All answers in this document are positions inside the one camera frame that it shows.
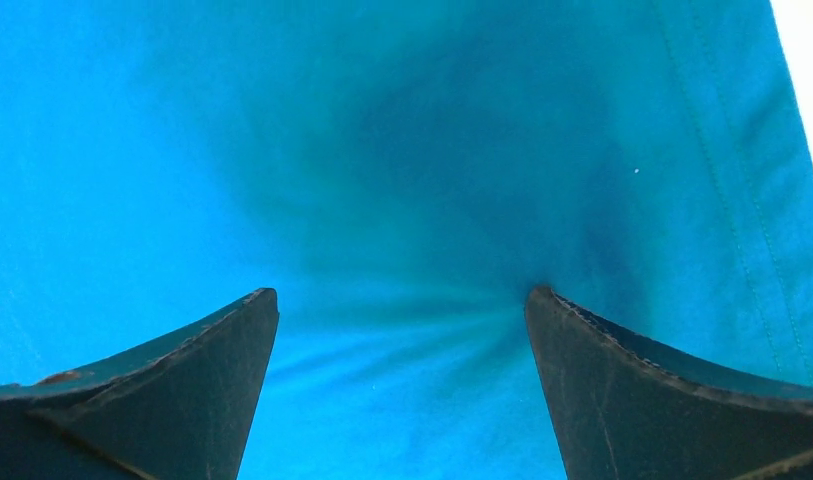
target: seam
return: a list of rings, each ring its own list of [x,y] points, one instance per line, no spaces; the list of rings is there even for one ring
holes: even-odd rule
[[[777,373],[782,374],[783,370],[780,366],[780,355],[777,353],[777,349],[774,347],[774,339],[771,335],[771,327],[768,324],[768,319],[765,318],[765,314],[762,311],[762,308],[759,306],[759,294],[756,291],[756,286],[752,280],[752,275],[750,273],[750,269],[748,268],[747,263],[745,262],[745,255],[744,250],[742,249],[742,245],[739,242],[738,232],[736,231],[736,226],[733,222],[733,215],[732,211],[730,210],[729,205],[727,202],[724,201],[724,196],[721,193],[721,181],[719,178],[719,173],[715,168],[715,164],[712,162],[712,156],[709,153],[709,145],[707,144],[703,132],[700,127],[700,120],[698,119],[697,113],[693,108],[693,104],[691,101],[691,97],[689,96],[689,92],[686,90],[686,84],[683,76],[681,75],[680,65],[677,62],[677,58],[674,56],[674,47],[671,42],[671,38],[668,35],[668,29],[666,27],[665,21],[662,15],[662,8],[660,0],[651,0],[654,6],[654,10],[656,12],[656,18],[659,22],[659,27],[662,30],[662,39],[665,44],[665,51],[668,54],[668,59],[671,62],[672,66],[674,67],[675,76],[677,78],[677,84],[680,89],[680,93],[683,95],[683,101],[686,102],[687,110],[689,117],[692,120],[692,127],[695,133],[695,136],[698,139],[698,143],[701,147],[701,152],[703,153],[703,158],[706,163],[707,168],[709,169],[710,176],[712,179],[713,187],[715,188],[715,193],[718,196],[718,201],[721,204],[721,208],[724,211],[724,216],[727,218],[727,225],[730,229],[730,234],[733,236],[733,241],[736,245],[736,251],[738,252],[739,256],[739,263],[742,266],[742,270],[745,274],[745,282],[748,285],[751,293],[753,294],[754,299],[754,306],[756,308],[757,314],[759,315],[760,320],[762,321],[763,329],[765,330],[765,337],[768,340],[768,346],[771,348],[771,356],[774,360],[774,365],[777,368]]]
[[[809,362],[806,358],[806,353],[804,352],[803,343],[801,342],[801,334],[800,330],[798,329],[797,323],[795,322],[795,317],[792,314],[792,307],[791,307],[791,299],[789,295],[786,293],[786,289],[783,285],[783,280],[780,277],[780,262],[777,260],[777,255],[774,254],[774,248],[772,246],[771,237],[768,234],[768,224],[765,220],[765,215],[763,214],[762,209],[759,206],[759,202],[756,198],[756,188],[751,176],[748,175],[747,169],[745,168],[745,163],[747,160],[747,155],[745,154],[744,147],[741,142],[736,141],[735,135],[735,128],[733,128],[733,121],[730,117],[729,109],[728,109],[728,102],[724,98],[721,89],[721,76],[718,73],[718,68],[715,66],[715,63],[712,59],[712,51],[709,48],[709,41],[707,40],[706,36],[703,33],[703,30],[700,28],[700,18],[698,18],[697,9],[695,8],[695,0],[689,0],[689,7],[692,9],[692,27],[697,33],[698,37],[700,37],[701,47],[703,48],[703,55],[706,57],[706,63],[709,66],[709,69],[712,71],[712,78],[714,79],[714,87],[715,87],[715,95],[718,98],[718,103],[721,104],[723,114],[724,114],[724,123],[727,125],[727,133],[730,135],[730,139],[733,143],[733,146],[736,148],[736,153],[738,154],[739,159],[739,169],[742,171],[742,175],[745,178],[748,187],[748,193],[750,194],[751,203],[753,204],[754,211],[756,211],[757,217],[759,218],[759,226],[762,230],[762,236],[765,240],[765,247],[768,249],[768,254],[771,257],[771,265],[774,268],[774,276],[775,280],[777,280],[777,285],[780,287],[780,291],[783,294],[783,304],[786,306],[786,313],[789,317],[789,326],[792,329],[792,334],[795,337],[795,345],[798,349],[798,355],[801,357],[801,361],[803,362],[804,368],[806,369],[807,378],[809,380],[809,384],[813,385],[813,377],[812,377],[812,370],[810,369]]]

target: fabric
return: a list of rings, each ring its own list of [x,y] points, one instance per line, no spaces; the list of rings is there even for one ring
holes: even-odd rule
[[[813,384],[765,2],[27,5],[0,2],[0,383],[270,286],[241,478],[561,479],[522,311],[548,283]]]

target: white surface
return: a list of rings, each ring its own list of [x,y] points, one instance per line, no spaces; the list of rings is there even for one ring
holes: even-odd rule
[[[813,0],[771,0],[813,163]]]

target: blue fabric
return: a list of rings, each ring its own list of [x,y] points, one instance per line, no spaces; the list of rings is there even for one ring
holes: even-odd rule
[[[554,3],[0,2],[0,383],[273,286],[242,478],[560,479],[537,283],[813,383],[770,6]]]

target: blue cloth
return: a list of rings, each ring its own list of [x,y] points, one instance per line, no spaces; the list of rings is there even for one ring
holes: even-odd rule
[[[0,2],[0,383],[273,286],[241,478],[560,479],[538,283],[813,383],[770,6],[552,3]]]

